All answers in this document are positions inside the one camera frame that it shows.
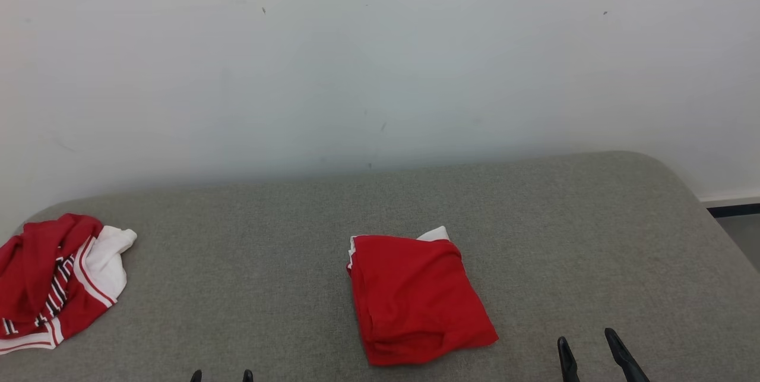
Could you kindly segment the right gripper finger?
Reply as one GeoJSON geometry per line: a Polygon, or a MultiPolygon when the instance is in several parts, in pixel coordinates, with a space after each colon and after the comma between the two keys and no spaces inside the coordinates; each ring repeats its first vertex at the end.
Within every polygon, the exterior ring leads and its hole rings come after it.
{"type": "Polygon", "coordinates": [[[565,337],[557,342],[560,369],[563,382],[579,382],[578,364],[565,337]]]}
{"type": "Polygon", "coordinates": [[[604,335],[610,347],[610,352],[615,363],[622,369],[627,382],[649,382],[650,379],[644,374],[643,369],[633,358],[629,349],[613,328],[605,328],[604,335]]]}

